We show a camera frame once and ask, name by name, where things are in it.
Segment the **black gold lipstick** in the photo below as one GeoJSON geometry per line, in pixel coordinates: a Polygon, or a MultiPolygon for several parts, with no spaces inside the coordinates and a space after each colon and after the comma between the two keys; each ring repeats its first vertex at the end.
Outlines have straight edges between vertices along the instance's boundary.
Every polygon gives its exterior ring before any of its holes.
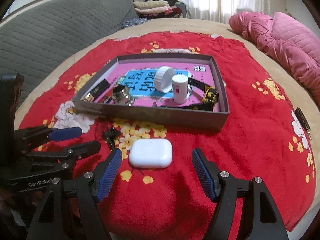
{"type": "Polygon", "coordinates": [[[106,91],[110,87],[110,83],[103,79],[98,85],[92,88],[87,94],[85,94],[81,100],[93,102],[96,100],[104,91],[106,91]]]}

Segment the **white earbuds case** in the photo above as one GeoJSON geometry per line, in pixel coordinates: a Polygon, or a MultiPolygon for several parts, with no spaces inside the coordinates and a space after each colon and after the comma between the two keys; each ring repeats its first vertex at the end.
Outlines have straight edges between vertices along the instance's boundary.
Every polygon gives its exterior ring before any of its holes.
{"type": "Polygon", "coordinates": [[[167,139],[138,139],[129,152],[129,163],[137,168],[166,168],[172,159],[172,144],[167,139]]]}

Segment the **white round jar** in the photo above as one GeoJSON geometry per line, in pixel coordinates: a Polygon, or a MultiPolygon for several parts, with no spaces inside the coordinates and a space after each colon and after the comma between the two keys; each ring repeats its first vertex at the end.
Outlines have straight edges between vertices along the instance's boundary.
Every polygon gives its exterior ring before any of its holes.
{"type": "Polygon", "coordinates": [[[173,68],[161,66],[158,68],[153,83],[157,91],[168,93],[172,90],[172,77],[175,75],[173,68]]]}

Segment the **black yellow wristwatch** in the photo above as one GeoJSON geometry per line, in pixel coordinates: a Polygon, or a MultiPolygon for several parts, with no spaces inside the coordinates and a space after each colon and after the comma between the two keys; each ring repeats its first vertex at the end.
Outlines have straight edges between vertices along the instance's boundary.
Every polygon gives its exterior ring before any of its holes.
{"type": "Polygon", "coordinates": [[[153,105],[155,107],[162,107],[162,108],[180,108],[180,109],[191,109],[195,111],[211,111],[213,112],[215,110],[216,103],[219,100],[219,93],[217,89],[214,86],[210,86],[204,82],[195,80],[191,77],[188,78],[188,84],[191,86],[194,86],[196,88],[199,88],[204,92],[204,96],[202,98],[201,103],[195,103],[187,106],[167,106],[167,105],[161,105],[157,106],[156,103],[153,105]]]}

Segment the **small white pill bottle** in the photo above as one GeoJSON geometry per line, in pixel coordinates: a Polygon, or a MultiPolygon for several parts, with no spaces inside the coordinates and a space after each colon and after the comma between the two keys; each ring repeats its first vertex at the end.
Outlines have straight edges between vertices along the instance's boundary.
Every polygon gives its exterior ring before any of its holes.
{"type": "Polygon", "coordinates": [[[189,78],[182,74],[176,74],[172,77],[172,91],[174,102],[181,105],[188,98],[189,78]]]}

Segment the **small black clip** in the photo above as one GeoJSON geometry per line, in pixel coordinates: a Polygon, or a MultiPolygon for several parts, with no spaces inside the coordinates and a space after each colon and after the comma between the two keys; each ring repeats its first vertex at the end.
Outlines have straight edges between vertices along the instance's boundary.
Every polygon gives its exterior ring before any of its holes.
{"type": "Polygon", "coordinates": [[[120,136],[120,131],[115,129],[114,127],[111,127],[107,131],[104,131],[101,133],[102,138],[106,141],[109,148],[112,150],[116,147],[116,139],[120,136]]]}

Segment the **grey quilted headboard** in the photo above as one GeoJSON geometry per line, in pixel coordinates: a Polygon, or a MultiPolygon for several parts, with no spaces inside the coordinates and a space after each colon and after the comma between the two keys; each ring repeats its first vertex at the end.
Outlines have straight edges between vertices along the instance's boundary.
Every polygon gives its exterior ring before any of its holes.
{"type": "Polygon", "coordinates": [[[133,0],[52,0],[1,26],[1,73],[24,76],[19,103],[63,61],[137,18],[133,0]]]}

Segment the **beige bed sheet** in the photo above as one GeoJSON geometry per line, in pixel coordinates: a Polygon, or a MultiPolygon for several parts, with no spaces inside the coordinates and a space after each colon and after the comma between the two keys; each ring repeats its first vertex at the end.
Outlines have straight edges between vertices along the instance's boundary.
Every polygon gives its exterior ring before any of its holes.
{"type": "Polygon", "coordinates": [[[276,61],[222,23],[153,20],[97,40],[61,63],[31,92],[17,110],[15,127],[54,124],[60,103],[112,57],[171,48],[214,57],[231,113],[217,135],[198,136],[187,127],[165,127],[162,134],[185,146],[203,141],[238,173],[259,174],[271,186],[319,186],[318,107],[276,61]],[[295,115],[297,107],[311,127],[312,140],[295,115]]]}

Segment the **pink exercise book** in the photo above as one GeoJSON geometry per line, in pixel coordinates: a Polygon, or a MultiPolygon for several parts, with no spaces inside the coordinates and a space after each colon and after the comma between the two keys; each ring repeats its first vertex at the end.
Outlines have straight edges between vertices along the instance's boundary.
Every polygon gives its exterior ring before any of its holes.
{"type": "MultiPolygon", "coordinates": [[[[117,63],[106,71],[102,80],[110,83],[110,87],[99,96],[98,102],[104,94],[117,85],[129,87],[131,95],[135,98],[134,106],[155,107],[167,106],[187,106],[201,103],[204,92],[199,88],[188,85],[188,98],[184,104],[177,104],[173,99],[173,91],[162,93],[154,87],[154,77],[159,67],[168,66],[174,69],[175,75],[182,74],[195,80],[204,82],[217,89],[217,82],[214,80],[210,66],[208,64],[194,63],[174,63],[174,62],[145,62],[145,63],[117,63]]],[[[219,103],[216,103],[215,110],[219,110],[219,103]]]]}

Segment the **grey cardboard box tray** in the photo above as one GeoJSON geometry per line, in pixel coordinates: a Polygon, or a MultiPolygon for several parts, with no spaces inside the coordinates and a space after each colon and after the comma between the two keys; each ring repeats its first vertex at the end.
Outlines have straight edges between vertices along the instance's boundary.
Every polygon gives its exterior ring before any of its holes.
{"type": "Polygon", "coordinates": [[[89,81],[87,81],[78,93],[72,98],[74,107],[79,113],[96,116],[116,117],[132,119],[159,124],[171,124],[189,126],[195,128],[207,128],[221,130],[229,116],[229,104],[225,86],[220,70],[211,55],[185,54],[185,53],[150,53],[130,54],[117,56],[106,63],[89,81]],[[81,98],[102,81],[103,74],[117,63],[145,63],[145,62],[174,62],[208,64],[217,84],[219,92],[218,111],[195,111],[180,108],[162,108],[146,106],[125,106],[116,104],[103,104],[98,102],[82,101],[81,98]]]}

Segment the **blue patterned cloth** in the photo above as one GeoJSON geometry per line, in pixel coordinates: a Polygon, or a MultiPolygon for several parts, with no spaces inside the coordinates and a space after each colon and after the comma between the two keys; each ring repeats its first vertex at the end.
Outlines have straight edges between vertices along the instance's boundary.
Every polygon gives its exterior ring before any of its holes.
{"type": "Polygon", "coordinates": [[[126,28],[129,28],[129,27],[134,27],[134,26],[146,23],[147,21],[148,21],[147,18],[134,18],[134,19],[131,19],[131,20],[124,21],[121,24],[121,28],[122,29],[126,29],[126,28]]]}

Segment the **pink quilted duvet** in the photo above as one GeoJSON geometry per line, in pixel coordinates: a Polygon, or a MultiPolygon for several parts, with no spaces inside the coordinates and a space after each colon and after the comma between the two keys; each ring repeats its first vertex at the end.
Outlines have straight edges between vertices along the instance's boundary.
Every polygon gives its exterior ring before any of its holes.
{"type": "Polygon", "coordinates": [[[243,11],[229,19],[231,29],[276,60],[319,104],[319,38],[283,12],[268,16],[243,11]]]}

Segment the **folded clothes pile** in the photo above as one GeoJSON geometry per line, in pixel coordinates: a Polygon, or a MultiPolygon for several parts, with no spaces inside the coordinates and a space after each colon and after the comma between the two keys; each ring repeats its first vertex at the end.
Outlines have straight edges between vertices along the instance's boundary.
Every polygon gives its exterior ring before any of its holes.
{"type": "Polygon", "coordinates": [[[133,6],[138,16],[147,20],[187,17],[186,5],[178,0],[134,1],[133,6]]]}

